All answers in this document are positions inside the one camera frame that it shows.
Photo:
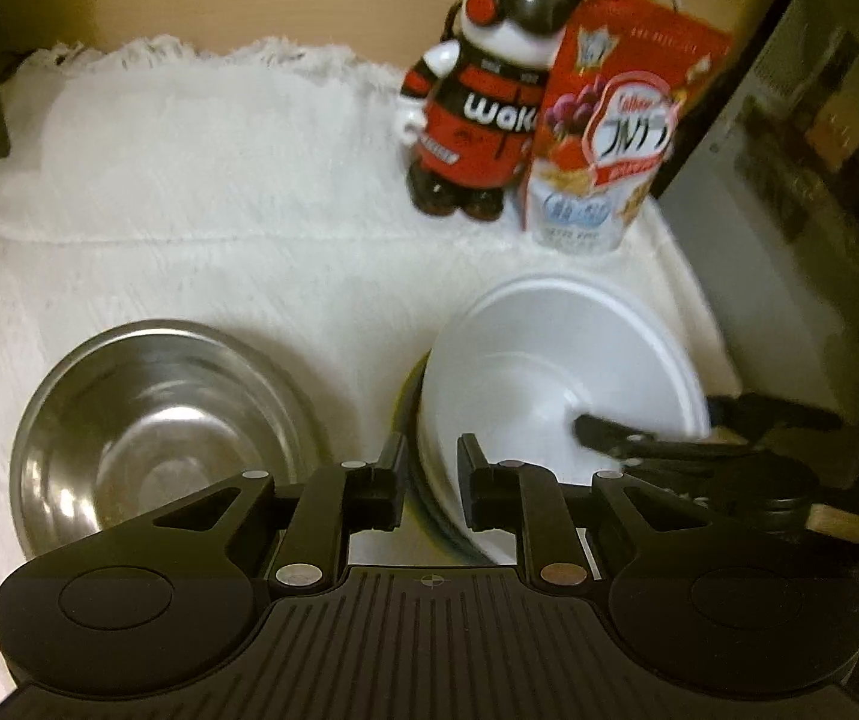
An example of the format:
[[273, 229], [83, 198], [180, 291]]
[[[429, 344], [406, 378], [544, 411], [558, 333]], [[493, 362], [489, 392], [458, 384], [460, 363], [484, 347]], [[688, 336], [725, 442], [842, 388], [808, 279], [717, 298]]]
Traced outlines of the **white towel cloth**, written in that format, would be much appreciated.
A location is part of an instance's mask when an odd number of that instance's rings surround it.
[[[669, 226], [642, 207], [621, 247], [571, 257], [514, 216], [433, 220], [393, 138], [402, 75], [344, 47], [267, 39], [226, 57], [172, 37], [58, 46], [2, 85], [0, 582], [20, 413], [105, 328], [188, 319], [296, 380], [340, 457], [374, 454], [397, 392], [455, 310], [523, 273], [601, 278], [649, 305], [703, 387], [738, 380]], [[0, 700], [11, 687], [0, 658]]]

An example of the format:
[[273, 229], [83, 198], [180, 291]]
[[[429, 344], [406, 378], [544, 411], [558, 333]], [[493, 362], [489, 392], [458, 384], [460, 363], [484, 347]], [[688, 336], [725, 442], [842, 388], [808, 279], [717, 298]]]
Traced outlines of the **white floral bowl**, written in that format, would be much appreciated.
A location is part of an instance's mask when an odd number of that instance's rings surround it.
[[457, 440], [489, 460], [545, 466], [587, 486], [615, 460], [580, 444], [574, 421], [598, 416], [665, 439], [703, 439], [709, 411], [695, 366], [665, 323], [598, 281], [517, 278], [447, 322], [427, 356], [416, 422], [432, 512], [461, 550], [511, 564], [516, 540], [466, 525]]

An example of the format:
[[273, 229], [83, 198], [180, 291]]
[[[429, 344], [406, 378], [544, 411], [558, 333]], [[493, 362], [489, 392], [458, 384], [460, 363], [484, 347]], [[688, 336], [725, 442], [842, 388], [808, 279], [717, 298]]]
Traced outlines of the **red panda robot figure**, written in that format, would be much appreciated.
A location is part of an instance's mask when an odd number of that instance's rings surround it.
[[527, 163], [562, 36], [584, 0], [457, 0], [405, 75], [395, 133], [429, 216], [494, 221]]

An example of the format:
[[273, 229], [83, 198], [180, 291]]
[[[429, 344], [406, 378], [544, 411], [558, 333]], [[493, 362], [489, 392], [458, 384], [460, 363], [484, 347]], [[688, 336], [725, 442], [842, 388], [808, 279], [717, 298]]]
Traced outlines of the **cream gold-rimmed bowl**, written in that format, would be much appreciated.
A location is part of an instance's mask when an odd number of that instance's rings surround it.
[[408, 447], [405, 461], [406, 505], [413, 511], [421, 536], [434, 548], [441, 548], [450, 561], [470, 566], [491, 566], [493, 561], [462, 535], [449, 515], [441, 509], [427, 483], [418, 447], [418, 416], [427, 358], [429, 355], [422, 355], [409, 371], [393, 406], [392, 431], [403, 434]]

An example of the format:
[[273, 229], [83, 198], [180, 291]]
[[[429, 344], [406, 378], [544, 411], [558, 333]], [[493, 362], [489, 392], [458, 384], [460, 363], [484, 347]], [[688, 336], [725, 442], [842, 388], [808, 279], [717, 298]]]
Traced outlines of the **stainless steel bowl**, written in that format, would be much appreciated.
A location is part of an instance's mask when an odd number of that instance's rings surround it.
[[229, 333], [141, 320], [68, 353], [25, 406], [9, 500], [25, 557], [247, 470], [306, 481], [330, 442], [288, 371]]

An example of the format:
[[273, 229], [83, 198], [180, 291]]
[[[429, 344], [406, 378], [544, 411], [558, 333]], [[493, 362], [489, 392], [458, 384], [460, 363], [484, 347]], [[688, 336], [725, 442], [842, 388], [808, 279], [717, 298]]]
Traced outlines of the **red granola cereal bag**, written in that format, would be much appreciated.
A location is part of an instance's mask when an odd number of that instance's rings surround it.
[[525, 229], [608, 254], [633, 224], [678, 122], [719, 70], [727, 32], [654, 0], [585, 0], [562, 35], [525, 176]]

